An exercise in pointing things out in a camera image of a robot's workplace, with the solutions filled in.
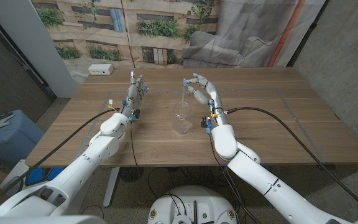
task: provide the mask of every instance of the black cable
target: black cable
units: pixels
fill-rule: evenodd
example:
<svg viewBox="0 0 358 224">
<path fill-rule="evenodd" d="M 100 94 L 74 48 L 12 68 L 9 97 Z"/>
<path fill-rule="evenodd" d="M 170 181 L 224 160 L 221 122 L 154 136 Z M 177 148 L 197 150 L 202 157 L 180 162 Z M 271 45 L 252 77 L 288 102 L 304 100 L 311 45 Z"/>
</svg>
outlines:
<svg viewBox="0 0 358 224">
<path fill-rule="evenodd" d="M 50 151 L 46 156 L 44 156 L 41 160 L 39 160 L 36 164 L 34 164 L 34 166 L 30 167 L 29 170 L 27 172 L 25 172 L 24 174 L 22 174 L 18 179 L 16 179 L 14 182 L 12 182 L 9 186 L 7 186 L 2 193 L 0 193 L 0 198 L 6 194 L 6 192 L 10 191 L 17 183 L 19 183 L 24 177 L 26 177 L 28 174 L 30 174 L 35 168 L 37 168 L 39 165 L 41 165 L 43 162 L 45 162 L 51 155 L 53 155 L 53 153 L 55 153 L 56 151 L 58 151 L 64 144 L 66 144 L 66 142 L 68 142 L 76 133 L 78 133 L 79 131 L 81 131 L 81 129 L 83 129 L 87 124 L 89 124 L 91 121 L 93 121 L 94 119 L 100 117 L 101 115 L 108 113 L 110 111 L 114 111 L 114 109 L 110 109 L 110 110 L 106 110 L 103 111 L 102 113 L 94 116 L 93 118 L 89 119 L 86 123 L 84 123 L 83 125 L 81 125 L 76 131 L 73 132 L 73 134 L 71 134 L 70 136 L 68 136 L 62 143 L 60 143 L 55 149 L 53 149 L 52 151 Z"/>
<path fill-rule="evenodd" d="M 234 208 L 236 210 L 236 212 L 238 213 L 239 212 L 239 209 L 240 209 L 240 206 L 237 207 L 237 201 L 236 201 L 236 198 L 235 196 L 233 196 L 233 192 L 231 192 L 230 188 L 228 186 L 226 186 L 226 182 L 224 182 L 223 180 L 215 180 L 215 178 L 213 178 L 212 180 L 207 180 L 206 182 L 202 182 L 198 179 L 196 179 L 195 177 L 192 176 L 191 173 L 189 174 L 186 174 L 185 171 L 182 169 L 182 167 L 179 168 L 180 171 L 182 172 L 182 174 L 188 179 L 188 180 L 194 180 L 195 182 L 197 182 L 197 184 L 200 184 L 200 185 L 203 185 L 203 184 L 211 184 L 215 187 L 223 187 L 225 188 L 229 193 L 230 193 L 230 196 L 232 198 L 232 201 L 233 201 L 233 204 L 234 204 Z"/>
<path fill-rule="evenodd" d="M 358 196 L 356 196 L 351 190 L 349 190 L 344 184 L 342 184 L 342 182 L 340 180 L 338 180 L 335 176 L 333 176 L 332 173 L 330 173 L 330 171 L 327 170 L 327 168 L 323 165 L 323 163 L 305 146 L 305 144 L 303 144 L 303 142 L 301 141 L 301 139 L 298 138 L 298 136 L 296 136 L 296 134 L 277 116 L 275 116 L 274 114 L 272 114 L 269 111 L 265 111 L 263 109 L 260 108 L 254 108 L 254 107 L 242 107 L 242 108 L 233 108 L 230 110 L 227 110 L 227 114 L 239 111 L 239 110 L 255 110 L 255 111 L 260 111 L 262 113 L 265 113 L 271 117 L 273 117 L 274 119 L 276 119 L 282 126 L 284 126 L 284 128 L 295 138 L 295 140 L 305 149 L 305 151 L 324 169 L 324 171 L 332 178 L 335 180 L 335 182 L 337 182 L 350 196 L 352 196 L 354 198 L 354 200 L 356 200 L 358 202 Z"/>
<path fill-rule="evenodd" d="M 80 215 L 82 215 L 85 212 L 85 210 L 87 210 L 88 208 L 91 208 L 91 207 L 98 207 L 100 209 L 100 211 L 102 212 L 102 219 L 104 220 L 104 212 L 103 212 L 103 209 L 99 205 L 91 205 L 91 206 L 84 208 L 84 210 L 82 210 Z"/>
<path fill-rule="evenodd" d="M 178 199 L 180 200 L 181 204 L 183 205 L 183 208 L 185 208 L 185 215 L 187 215 L 185 204 L 183 203 L 183 201 L 181 200 L 180 197 L 178 197 L 178 196 L 176 196 L 176 195 L 174 195 L 174 194 L 171 194 L 170 191 L 168 191 L 168 194 L 163 194 L 163 195 L 170 195 L 171 197 L 174 196 L 174 197 L 178 198 Z"/>
<path fill-rule="evenodd" d="M 216 162 L 219 164 L 219 167 L 220 167 L 221 170 L 222 170 L 222 173 L 223 173 L 224 178 L 227 180 L 227 182 L 228 182 L 230 188 L 231 188 L 231 189 L 233 190 L 233 192 L 234 192 L 234 195 L 236 195 L 236 198 L 237 198 L 238 201 L 240 202 L 242 209 L 244 209 L 244 211 L 251 217 L 251 219 L 252 219 L 255 223 L 260 224 L 260 222 L 253 216 L 253 214 L 251 214 L 251 213 L 248 211 L 248 209 L 247 209 L 247 208 L 244 206 L 244 204 L 241 202 L 240 197 L 236 194 L 236 191 L 234 190 L 233 186 L 230 184 L 229 179 L 228 179 L 228 178 L 226 177 L 226 175 L 224 174 L 224 170 L 223 170 L 223 168 L 222 168 L 222 165 L 221 165 L 221 163 L 218 161 L 218 159 L 217 159 L 216 156 L 215 156 L 215 151 L 214 151 L 214 146 L 213 146 L 213 144 L 212 144 L 211 135 L 209 135 L 209 141 L 211 142 L 212 154 L 214 155 L 214 158 L 215 158 Z"/>
<path fill-rule="evenodd" d="M 171 197 L 174 196 L 174 197 L 177 197 L 177 198 L 180 200 L 181 204 L 183 205 L 183 208 L 185 208 L 185 215 L 187 215 L 185 204 L 184 204 L 183 201 L 180 199 L 180 197 L 178 197 L 178 196 L 176 196 L 176 195 L 174 195 L 174 194 L 171 194 L 171 193 L 169 193 L 169 194 L 171 195 Z"/>
<path fill-rule="evenodd" d="M 153 189 L 152 189 L 152 186 L 150 185 L 150 176 L 151 176 L 151 174 L 152 174 L 155 170 L 157 170 L 157 169 L 159 169 L 159 168 L 162 168 L 162 167 L 154 168 L 154 169 L 149 173 L 149 175 L 147 176 L 147 185 L 149 186 L 149 189 L 150 189 L 150 191 L 153 193 L 153 195 L 154 195 L 155 198 L 158 198 L 158 197 L 157 197 L 157 195 L 154 193 L 154 191 L 153 191 Z"/>
<path fill-rule="evenodd" d="M 135 165 L 136 165 L 136 169 L 137 169 L 137 175 L 139 177 L 139 184 L 140 184 L 140 169 L 139 169 L 139 166 L 137 165 L 137 161 L 136 161 L 136 156 L 135 156 L 135 149 L 134 149 L 134 140 L 133 140 L 133 137 L 132 137 L 132 121 L 131 123 L 129 124 L 129 131 L 131 133 L 131 146 L 132 146 L 132 153 L 134 155 L 134 160 L 135 160 Z M 143 191 L 143 185 L 140 184 L 140 191 L 139 193 L 142 195 L 142 191 Z M 142 205 L 145 205 L 147 202 L 149 202 L 150 200 L 147 200 L 146 202 L 140 202 L 139 199 L 137 200 L 137 202 L 139 202 L 140 204 Z"/>
<path fill-rule="evenodd" d="M 134 149 L 134 140 L 132 138 L 132 121 L 131 123 L 129 124 L 129 130 L 131 132 L 131 146 L 132 146 L 132 153 L 134 155 L 134 160 L 135 160 L 135 165 L 136 165 L 136 169 L 137 169 L 137 175 L 140 179 L 140 170 L 139 170 L 139 166 L 137 165 L 137 161 L 136 161 L 136 156 L 135 156 L 135 149 Z"/>
<path fill-rule="evenodd" d="M 172 198 L 172 200 L 173 200 L 173 203 L 175 203 L 175 205 L 177 206 L 177 209 L 178 209 L 178 215 L 181 215 L 181 213 L 180 213 L 180 211 L 179 211 L 179 207 L 178 207 L 177 202 L 173 199 L 171 192 L 170 192 L 170 191 L 168 191 L 168 193 L 169 193 L 169 196 L 171 196 L 171 198 Z"/>
</svg>

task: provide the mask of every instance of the clear plastic cup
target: clear plastic cup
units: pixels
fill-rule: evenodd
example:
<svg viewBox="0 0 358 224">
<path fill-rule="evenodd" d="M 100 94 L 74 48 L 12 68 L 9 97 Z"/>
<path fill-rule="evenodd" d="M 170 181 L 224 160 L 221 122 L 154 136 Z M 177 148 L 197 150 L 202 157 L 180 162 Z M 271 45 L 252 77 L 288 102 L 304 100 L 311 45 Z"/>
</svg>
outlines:
<svg viewBox="0 0 358 224">
<path fill-rule="evenodd" d="M 191 106 L 188 103 L 177 103 L 173 105 L 173 125 L 179 134 L 186 134 L 193 127 L 191 123 Z"/>
</svg>

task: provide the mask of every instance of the power strip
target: power strip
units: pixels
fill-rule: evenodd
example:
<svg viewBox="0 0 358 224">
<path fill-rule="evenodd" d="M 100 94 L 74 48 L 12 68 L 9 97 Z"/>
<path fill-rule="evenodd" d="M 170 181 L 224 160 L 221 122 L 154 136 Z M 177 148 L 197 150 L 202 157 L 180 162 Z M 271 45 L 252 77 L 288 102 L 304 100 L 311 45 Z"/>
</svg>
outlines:
<svg viewBox="0 0 358 224">
<path fill-rule="evenodd" d="M 88 70 L 91 75 L 110 75 L 114 68 L 112 64 L 92 64 Z"/>
</svg>

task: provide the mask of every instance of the white robot body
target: white robot body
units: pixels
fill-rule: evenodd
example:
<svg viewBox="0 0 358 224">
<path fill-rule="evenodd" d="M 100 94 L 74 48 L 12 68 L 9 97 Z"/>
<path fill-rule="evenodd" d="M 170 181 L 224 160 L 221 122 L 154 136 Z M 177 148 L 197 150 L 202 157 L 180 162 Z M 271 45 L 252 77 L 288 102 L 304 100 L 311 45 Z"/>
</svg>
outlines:
<svg viewBox="0 0 358 224">
<path fill-rule="evenodd" d="M 197 223 L 237 223 L 233 206 L 222 195 L 206 187 L 186 185 L 170 190 L 153 203 L 148 224 L 191 224 L 195 214 Z"/>
</svg>

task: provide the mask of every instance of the blue bin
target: blue bin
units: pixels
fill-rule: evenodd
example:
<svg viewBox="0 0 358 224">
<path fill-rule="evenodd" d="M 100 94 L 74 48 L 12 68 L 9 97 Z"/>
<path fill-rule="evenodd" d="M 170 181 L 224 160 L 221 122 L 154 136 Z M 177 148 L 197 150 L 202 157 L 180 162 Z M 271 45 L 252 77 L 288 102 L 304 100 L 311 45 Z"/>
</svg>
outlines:
<svg viewBox="0 0 358 224">
<path fill-rule="evenodd" d="M 25 159 L 44 135 L 21 110 L 15 110 L 13 114 L 15 116 L 6 121 L 13 123 L 0 128 L 0 161 L 8 167 Z"/>
</svg>

